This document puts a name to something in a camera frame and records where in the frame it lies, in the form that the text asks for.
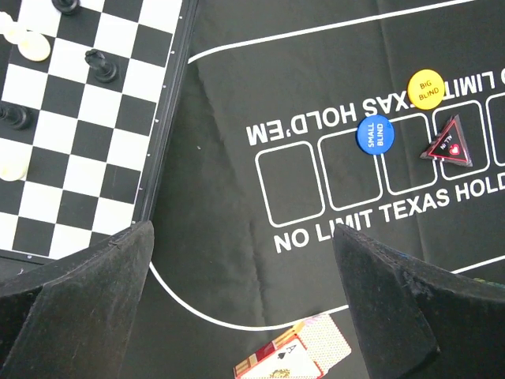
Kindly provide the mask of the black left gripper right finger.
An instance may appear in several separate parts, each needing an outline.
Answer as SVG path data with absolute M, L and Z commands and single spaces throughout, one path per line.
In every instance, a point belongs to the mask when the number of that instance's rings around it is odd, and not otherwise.
M 335 260 L 371 378 L 502 378 L 504 287 L 399 252 L 347 226 Z

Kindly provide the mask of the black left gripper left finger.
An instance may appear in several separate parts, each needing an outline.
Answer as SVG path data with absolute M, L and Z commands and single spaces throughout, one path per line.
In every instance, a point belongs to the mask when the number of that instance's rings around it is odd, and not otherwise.
M 154 248 L 144 221 L 1 283 L 3 378 L 117 378 Z

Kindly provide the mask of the blue small blind button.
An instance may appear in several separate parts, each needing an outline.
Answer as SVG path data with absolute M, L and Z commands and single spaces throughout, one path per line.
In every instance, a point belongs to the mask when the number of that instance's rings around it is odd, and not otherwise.
M 373 156 L 390 150 L 395 142 L 395 128 L 388 118 L 375 114 L 364 118 L 357 127 L 356 140 L 360 149 Z

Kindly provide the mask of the yellow big blind button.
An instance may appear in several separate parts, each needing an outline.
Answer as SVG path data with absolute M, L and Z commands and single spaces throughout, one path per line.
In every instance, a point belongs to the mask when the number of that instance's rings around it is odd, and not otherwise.
M 445 82 L 435 70 L 421 69 L 410 78 L 407 95 L 415 107 L 431 110 L 442 102 L 445 96 Z

